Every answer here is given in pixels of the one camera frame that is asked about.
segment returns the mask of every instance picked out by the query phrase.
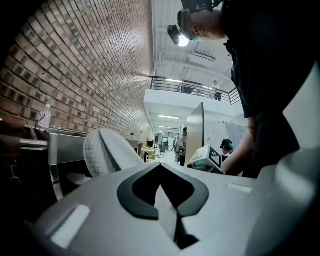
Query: balcony railing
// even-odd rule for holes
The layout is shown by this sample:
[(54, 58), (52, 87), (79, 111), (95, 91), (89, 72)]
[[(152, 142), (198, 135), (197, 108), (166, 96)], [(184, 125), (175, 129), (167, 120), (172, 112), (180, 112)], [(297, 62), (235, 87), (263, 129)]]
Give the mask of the balcony railing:
[(240, 101), (238, 90), (234, 88), (230, 92), (226, 92), (221, 89), (209, 87), (207, 85), (192, 82), (187, 80), (170, 81), (166, 77), (162, 76), (150, 76), (151, 90), (161, 90), (169, 92), (178, 92), (183, 94), (197, 95), (205, 98), (210, 98), (223, 103), (233, 105)]

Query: ceiling beam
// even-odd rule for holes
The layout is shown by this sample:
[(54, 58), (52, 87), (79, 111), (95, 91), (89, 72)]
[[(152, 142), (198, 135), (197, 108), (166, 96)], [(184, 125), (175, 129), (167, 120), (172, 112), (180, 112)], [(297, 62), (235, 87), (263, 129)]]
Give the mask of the ceiling beam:
[(191, 63), (191, 62), (186, 62), (186, 61), (179, 61), (179, 60), (168, 59), (168, 58), (166, 58), (164, 60), (164, 62), (170, 62), (170, 63), (180, 64), (180, 65), (185, 65), (185, 66), (190, 67), (193, 70), (197, 70), (197, 71), (200, 71), (200, 72), (209, 73), (211, 75), (219, 76), (219, 77), (221, 77), (221, 78), (223, 78), (225, 80), (231, 80), (231, 77), (227, 77), (225, 74), (222, 74), (220, 72), (212, 70), (209, 67), (202, 66), (202, 65), (199, 65), (199, 64), (196, 64), (196, 63)]

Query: white ceiling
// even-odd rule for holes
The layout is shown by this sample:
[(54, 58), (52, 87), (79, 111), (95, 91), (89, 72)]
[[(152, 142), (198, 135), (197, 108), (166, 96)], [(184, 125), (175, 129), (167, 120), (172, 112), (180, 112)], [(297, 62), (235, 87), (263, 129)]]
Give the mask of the white ceiling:
[[(179, 133), (180, 126), (182, 126), (182, 128), (187, 126), (188, 116), (190, 116), (190, 114), (194, 111), (194, 109), (189, 107), (173, 106), (167, 104), (144, 103), (144, 105), (149, 113), (150, 121), (155, 132)], [(159, 116), (177, 117), (179, 119)]]
[[(150, 102), (145, 102), (144, 106), (146, 111), (148, 112), (154, 131), (164, 133), (179, 133), (180, 126), (182, 128), (187, 127), (188, 117), (192, 114), (193, 111), (195, 111), (195, 109), (191, 107)], [(243, 114), (237, 117), (232, 117), (229, 115), (220, 114), (212, 111), (205, 111), (204, 114), (205, 119), (226, 123), (233, 122), (242, 126), (247, 125), (247, 121), (245, 120)], [(179, 119), (171, 119), (159, 116), (177, 117)]]
[[(176, 25), (181, 0), (152, 0), (153, 46), (155, 75), (218, 86), (226, 92), (235, 85), (231, 81), (232, 59), (224, 42), (189, 42), (186, 47), (175, 45), (167, 33), (169, 25)], [(194, 51), (210, 55), (214, 62), (195, 57)]]

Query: trash can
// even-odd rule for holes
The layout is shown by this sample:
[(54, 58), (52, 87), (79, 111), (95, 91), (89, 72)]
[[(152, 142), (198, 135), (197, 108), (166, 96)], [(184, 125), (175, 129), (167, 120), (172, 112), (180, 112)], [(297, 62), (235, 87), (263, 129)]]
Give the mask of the trash can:
[(161, 153), (165, 153), (167, 150), (167, 146), (164, 146), (164, 145), (160, 145), (159, 148)]

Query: person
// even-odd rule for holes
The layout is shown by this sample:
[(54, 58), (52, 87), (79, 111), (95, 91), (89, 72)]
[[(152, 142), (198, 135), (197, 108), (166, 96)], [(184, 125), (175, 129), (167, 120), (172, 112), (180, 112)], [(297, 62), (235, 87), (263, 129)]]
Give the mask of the person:
[(168, 141), (163, 141), (162, 145), (165, 146), (165, 150), (169, 150), (169, 142)]
[(213, 82), (213, 84), (214, 84), (213, 88), (215, 89), (214, 91), (216, 92), (216, 93), (214, 94), (214, 99), (215, 99), (216, 101), (221, 101), (221, 92), (218, 91), (218, 90), (221, 90), (221, 88), (220, 88), (220, 86), (217, 85), (218, 82), (217, 82), (216, 80)]
[(185, 166), (187, 151), (187, 127), (183, 128), (182, 135), (178, 139), (176, 146), (178, 149), (177, 153), (180, 156), (180, 165)]
[(177, 139), (175, 138), (173, 141), (173, 147), (171, 149), (171, 152), (172, 152), (172, 150), (174, 150), (174, 152), (176, 152), (176, 142), (177, 142)]
[[(299, 149), (283, 115), (304, 84), (318, 53), (319, 7), (305, 10), (293, 2), (225, 0), (222, 10), (178, 13), (178, 25), (189, 40), (224, 41), (231, 54), (232, 81), (243, 106), (248, 130), (223, 162), (227, 175), (257, 178)], [(284, 142), (285, 146), (275, 149)]]
[(221, 143), (220, 149), (224, 156), (229, 157), (234, 152), (234, 145), (230, 139), (224, 139)]

